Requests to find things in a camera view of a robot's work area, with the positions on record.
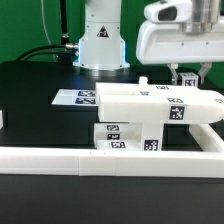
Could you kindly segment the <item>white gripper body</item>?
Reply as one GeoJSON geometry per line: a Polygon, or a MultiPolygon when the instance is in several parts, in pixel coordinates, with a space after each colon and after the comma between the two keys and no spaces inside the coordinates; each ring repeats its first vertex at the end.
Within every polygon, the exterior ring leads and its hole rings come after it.
{"type": "Polygon", "coordinates": [[[144,8],[136,45],[142,64],[224,61],[221,0],[159,0],[144,8]]]}

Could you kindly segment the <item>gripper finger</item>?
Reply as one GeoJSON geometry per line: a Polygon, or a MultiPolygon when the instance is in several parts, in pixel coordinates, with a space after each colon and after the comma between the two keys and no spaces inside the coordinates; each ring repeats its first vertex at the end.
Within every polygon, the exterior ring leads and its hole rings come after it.
{"type": "Polygon", "coordinates": [[[176,85],[178,82],[178,73],[177,73],[178,65],[175,63],[171,63],[171,64],[168,64],[168,68],[170,72],[172,73],[172,83],[176,85]]]}
{"type": "Polygon", "coordinates": [[[203,62],[201,64],[201,68],[198,72],[198,75],[200,76],[201,81],[204,81],[206,75],[211,70],[211,68],[212,68],[212,63],[211,62],[203,62]]]}

